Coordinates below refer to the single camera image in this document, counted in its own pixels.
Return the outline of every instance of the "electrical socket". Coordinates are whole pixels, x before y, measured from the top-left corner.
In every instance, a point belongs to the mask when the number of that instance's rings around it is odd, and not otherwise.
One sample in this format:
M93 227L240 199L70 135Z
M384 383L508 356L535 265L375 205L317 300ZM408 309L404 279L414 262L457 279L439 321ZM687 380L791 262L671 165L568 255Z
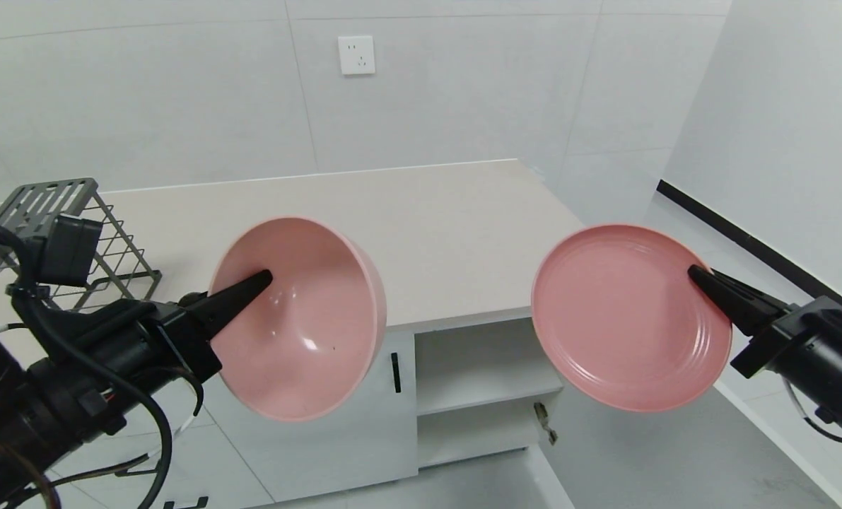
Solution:
M340 37L339 65L346 76L376 74L376 63L373 61L373 36Z

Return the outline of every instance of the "plate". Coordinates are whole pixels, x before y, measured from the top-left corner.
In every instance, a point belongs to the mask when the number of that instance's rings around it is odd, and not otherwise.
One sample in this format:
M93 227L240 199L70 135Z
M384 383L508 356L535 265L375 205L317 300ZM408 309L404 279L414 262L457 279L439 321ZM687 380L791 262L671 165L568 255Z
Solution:
M570 383L618 409L661 412L715 382L731 321L688 277L706 265L649 228L603 225L544 259L531 296L537 338Z

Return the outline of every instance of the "white wall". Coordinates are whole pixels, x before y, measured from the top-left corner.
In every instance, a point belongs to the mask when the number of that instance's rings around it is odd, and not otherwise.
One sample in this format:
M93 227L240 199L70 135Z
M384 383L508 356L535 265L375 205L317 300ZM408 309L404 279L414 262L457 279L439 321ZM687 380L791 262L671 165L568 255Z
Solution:
M665 178L842 294L842 0L734 3Z
M0 200L521 158L637 221L728 0L0 2ZM378 74L336 37L375 36Z

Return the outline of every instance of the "open shelf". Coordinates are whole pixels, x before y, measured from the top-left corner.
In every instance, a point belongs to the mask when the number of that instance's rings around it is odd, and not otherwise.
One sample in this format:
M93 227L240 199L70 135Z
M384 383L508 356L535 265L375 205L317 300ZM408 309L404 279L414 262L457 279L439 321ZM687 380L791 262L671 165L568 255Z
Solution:
M493 403L418 418L418 464L468 460L537 444L533 399Z
M418 416L562 390L530 319L415 336Z

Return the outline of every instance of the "cable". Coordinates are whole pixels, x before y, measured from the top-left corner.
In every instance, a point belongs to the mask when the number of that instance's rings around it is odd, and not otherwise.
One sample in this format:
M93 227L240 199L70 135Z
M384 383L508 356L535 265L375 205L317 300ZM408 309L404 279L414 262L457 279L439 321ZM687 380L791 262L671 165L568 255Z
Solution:
M0 454L9 460L13 468L24 470L29 474L34 486L37 487L40 493L43 493L43 500L47 505L47 509L61 509L62 503L59 502L59 494L52 488L49 479L40 473L30 461L27 461L22 455L3 442L0 442Z
M100 377L101 379L110 381L117 389L123 390L131 397L136 399L141 405L147 409L152 415L153 420L156 421L156 426L160 431L160 460L158 462L158 471L153 478L150 489L147 491L144 499L139 505L139 509L149 509L153 505L156 496L159 495L160 489L163 488L166 476L169 474L169 464L173 456L173 436L171 428L169 428L169 421L166 419L165 413L160 409L160 406L153 401L153 398L143 393L138 387L135 387L129 381L123 379L113 370L103 366L94 361L93 358L88 357L82 351L76 349L71 342L62 337L62 333L53 329L49 321L43 316L45 307L39 300L34 300L30 297L30 293L36 289L33 273L30 270L32 265L32 257L30 251L22 239L18 238L16 234L0 226L0 244L7 245L13 249L14 254L19 263L18 274L18 290L13 293L13 307L30 331L36 337L48 338L53 344L59 346L62 351L65 351L69 357L73 358L82 368L90 371L91 374Z
M785 377L782 377L782 383L785 384L785 390L788 392L788 397L792 400L792 404L795 405L795 408L801 415L801 419L804 419L811 428L815 429L815 431L819 433L819 435L823 435L825 438L842 444L842 437L832 435L830 432L825 431L825 429L821 428L821 426L811 420L811 418L807 415L807 412L805 412L805 408L801 406L801 402L798 401L798 397L795 395L795 389L792 388L792 383L786 380Z
M27 329L28 326L20 322L4 323L0 325L0 334L6 331L14 331L15 329Z
M185 368L181 366L155 366L147 368L146 370L141 370L140 373L137 373L137 376L145 375L149 373L149 371L169 371L169 373L175 374L180 379L188 382L188 388L194 393L194 411L192 412L192 415L188 416L188 419L185 419L185 422L173 432L173 441L175 442L179 437L181 437L182 433L184 433L186 429L192 425L192 422L194 422L194 419L197 418L198 414L201 413L201 408L204 406L204 386L201 385L200 381L194 377L194 374L192 374L191 371L185 370ZM153 449L147 453L147 457L153 457L159 451L159 448Z
M128 470L131 467L137 467L139 464L144 463L147 461L147 455L139 455L139 457L133 458L129 461L123 461L122 463L114 464L110 467L103 467L97 468L95 470L88 470L87 472L81 472L80 474L74 474L74 476L63 477L62 479L57 479L49 483L50 487L62 486L62 484L74 483L75 481L81 481L84 479L93 479L94 477L102 477L108 476L108 474L114 474L120 472L122 470ZM16 509L16 507L22 505L23 503L27 502L33 498L33 496L38 495L40 493L40 489L38 488L26 488L21 492L17 493L4 507L4 509Z

